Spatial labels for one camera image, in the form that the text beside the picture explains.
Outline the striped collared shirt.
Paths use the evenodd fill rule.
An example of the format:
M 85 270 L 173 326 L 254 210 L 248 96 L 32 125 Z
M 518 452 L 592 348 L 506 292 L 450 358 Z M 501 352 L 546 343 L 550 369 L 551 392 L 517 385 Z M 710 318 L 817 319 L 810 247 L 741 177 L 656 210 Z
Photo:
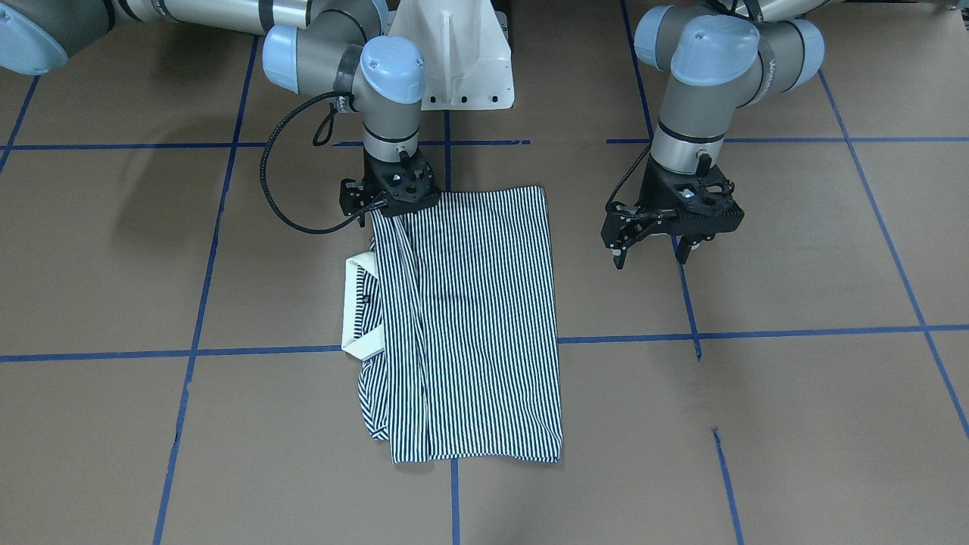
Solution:
M 366 430 L 394 463 L 562 454 L 547 197 L 449 192 L 375 213 L 346 259 L 342 350 L 361 362 Z

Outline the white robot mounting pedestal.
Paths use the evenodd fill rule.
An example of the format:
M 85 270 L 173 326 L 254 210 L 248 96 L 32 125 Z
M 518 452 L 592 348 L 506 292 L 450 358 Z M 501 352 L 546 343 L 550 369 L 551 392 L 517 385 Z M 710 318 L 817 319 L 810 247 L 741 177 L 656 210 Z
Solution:
M 509 1 L 400 1 L 390 35 L 425 62 L 423 111 L 495 111 L 515 104 Z

